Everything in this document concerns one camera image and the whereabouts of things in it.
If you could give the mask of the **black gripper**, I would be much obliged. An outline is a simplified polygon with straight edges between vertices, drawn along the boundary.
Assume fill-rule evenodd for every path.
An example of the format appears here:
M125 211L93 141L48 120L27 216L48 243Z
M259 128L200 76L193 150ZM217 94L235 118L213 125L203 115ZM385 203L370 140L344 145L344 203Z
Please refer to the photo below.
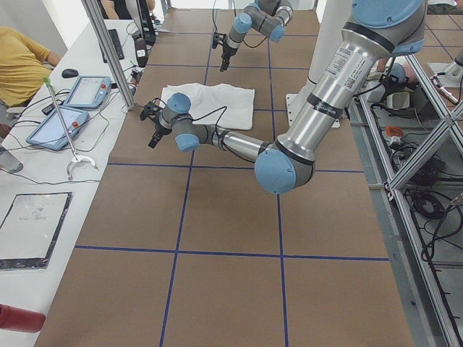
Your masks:
M162 136L170 134L170 126L161 120L163 108L156 105L154 102L148 102L143 106L140 113L140 120L144 121L150 119L155 126L155 132L151 137L148 147L155 148L157 144L162 140Z
M229 39L229 36L225 33L214 32L212 48L216 49L218 46L222 47L220 71L225 72L229 68L230 58L238 51L239 44Z

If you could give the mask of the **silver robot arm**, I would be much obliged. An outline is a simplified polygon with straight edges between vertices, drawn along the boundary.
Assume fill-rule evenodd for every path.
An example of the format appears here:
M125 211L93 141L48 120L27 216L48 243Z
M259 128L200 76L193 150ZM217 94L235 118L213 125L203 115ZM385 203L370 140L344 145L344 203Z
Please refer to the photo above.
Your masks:
M250 29L256 30L267 39L279 42L286 26L293 19L294 9L291 1L253 1L234 18L230 31L213 33L213 49L222 46L220 72L225 72L230 58L245 41Z
M217 124L201 124L190 115L190 99L173 94L163 106L148 103L140 117L155 132L150 146L172 134L183 152L202 144L227 150L254 165L258 183L282 194L311 180L315 151L380 59L417 53L424 43L426 1L328 1L317 52L326 53L324 69L296 98L297 114L289 129L264 142Z

